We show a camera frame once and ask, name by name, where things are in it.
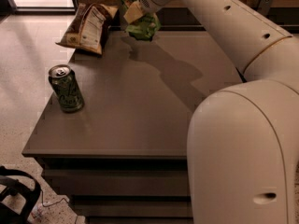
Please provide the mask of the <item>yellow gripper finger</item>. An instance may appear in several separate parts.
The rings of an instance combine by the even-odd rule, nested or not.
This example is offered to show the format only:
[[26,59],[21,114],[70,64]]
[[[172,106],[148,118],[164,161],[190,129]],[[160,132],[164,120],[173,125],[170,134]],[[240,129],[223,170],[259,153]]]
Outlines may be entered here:
[[146,14],[139,1],[134,1],[124,14],[124,18],[128,24],[131,24]]

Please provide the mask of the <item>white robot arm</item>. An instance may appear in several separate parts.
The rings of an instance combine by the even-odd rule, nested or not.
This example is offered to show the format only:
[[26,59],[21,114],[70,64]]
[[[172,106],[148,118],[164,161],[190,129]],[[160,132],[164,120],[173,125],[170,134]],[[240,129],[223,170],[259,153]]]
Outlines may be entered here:
[[[137,0],[128,22],[172,0]],[[298,40],[238,0],[180,0],[244,76],[192,115],[194,224],[296,224]]]

